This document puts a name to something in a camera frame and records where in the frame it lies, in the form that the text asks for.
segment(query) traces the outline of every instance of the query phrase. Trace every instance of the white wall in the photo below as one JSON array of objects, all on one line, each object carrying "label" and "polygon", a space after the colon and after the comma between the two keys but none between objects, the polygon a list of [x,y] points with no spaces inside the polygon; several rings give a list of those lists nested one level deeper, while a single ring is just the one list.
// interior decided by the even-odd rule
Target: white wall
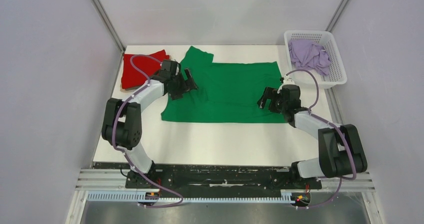
[{"label": "white wall", "polygon": [[90,0],[0,0],[0,223],[63,223],[120,53]]},{"label": "white wall", "polygon": [[348,81],[343,118],[361,135],[388,223],[424,220],[424,0],[351,0],[334,30]]},{"label": "white wall", "polygon": [[325,30],[341,0],[100,1],[124,45],[274,45]]}]

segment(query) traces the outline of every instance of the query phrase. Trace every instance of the green cloth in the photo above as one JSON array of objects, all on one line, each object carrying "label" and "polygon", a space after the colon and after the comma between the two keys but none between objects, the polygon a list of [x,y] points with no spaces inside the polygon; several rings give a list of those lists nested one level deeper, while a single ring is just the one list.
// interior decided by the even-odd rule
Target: green cloth
[{"label": "green cloth", "polygon": [[213,54],[190,47],[181,66],[190,69],[198,90],[191,90],[178,100],[168,98],[162,120],[285,123],[283,115],[272,113],[268,108],[259,109],[257,105],[265,87],[278,88],[281,85],[281,74],[276,62],[223,64],[213,63],[213,57]]}]

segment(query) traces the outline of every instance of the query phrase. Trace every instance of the lavender cloth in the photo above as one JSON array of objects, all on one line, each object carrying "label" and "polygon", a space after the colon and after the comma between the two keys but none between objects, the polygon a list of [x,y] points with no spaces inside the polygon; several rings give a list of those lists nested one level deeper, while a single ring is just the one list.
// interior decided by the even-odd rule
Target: lavender cloth
[{"label": "lavender cloth", "polygon": [[312,40],[290,40],[288,42],[291,63],[298,69],[314,69],[320,75],[329,75],[331,61],[323,46]]}]

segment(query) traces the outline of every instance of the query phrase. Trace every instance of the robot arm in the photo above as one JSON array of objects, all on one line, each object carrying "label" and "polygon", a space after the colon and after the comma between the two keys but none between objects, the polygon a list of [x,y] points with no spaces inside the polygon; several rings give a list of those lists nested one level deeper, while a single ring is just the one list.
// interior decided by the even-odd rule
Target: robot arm
[{"label": "robot arm", "polygon": [[[290,78],[282,78],[282,85],[278,89],[266,87],[262,97],[257,102],[259,108],[263,109],[267,100],[270,100],[268,109],[274,113],[284,115],[285,120],[294,128],[305,131],[318,140],[319,157],[294,162],[290,171],[294,179],[311,177],[341,177],[352,174],[352,167],[346,150],[339,150],[342,143],[340,135],[333,126],[324,122],[301,106],[301,90]],[[353,125],[335,124],[340,129],[351,150],[354,165],[357,172],[367,170],[362,143],[358,130]]]},{"label": "robot arm", "polygon": [[116,127],[116,144],[132,160],[141,172],[147,173],[153,161],[147,156],[140,143],[142,126],[142,112],[156,99],[169,93],[172,100],[180,99],[183,93],[197,89],[192,75],[185,69],[187,80],[184,80],[180,72],[181,65],[178,62],[165,60],[161,68],[153,76],[151,81],[139,87],[133,98],[125,104],[122,113],[117,117],[117,111],[124,102],[121,99],[110,98],[106,103],[104,121],[101,129],[102,138],[112,145],[113,122],[116,118],[125,116],[125,121],[118,121]]}]

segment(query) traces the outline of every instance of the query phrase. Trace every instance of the white table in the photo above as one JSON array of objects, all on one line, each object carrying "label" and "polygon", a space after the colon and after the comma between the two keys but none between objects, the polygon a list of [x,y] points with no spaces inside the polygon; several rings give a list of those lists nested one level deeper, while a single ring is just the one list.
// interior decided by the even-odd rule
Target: white table
[{"label": "white table", "polygon": [[[285,46],[195,46],[214,54],[214,62],[255,63],[277,61],[281,73],[287,72]],[[128,46],[127,54],[151,54],[165,49],[180,62],[189,46]],[[126,98],[121,89],[123,64],[112,97]],[[324,90],[313,111],[331,120]],[[308,107],[316,96],[314,88],[301,88],[302,105]],[[161,120],[167,96],[153,102],[142,113],[141,143],[155,163],[203,165],[289,166],[292,162],[318,157],[318,141],[288,124],[175,123]],[[125,162],[102,138],[94,161]]]}]

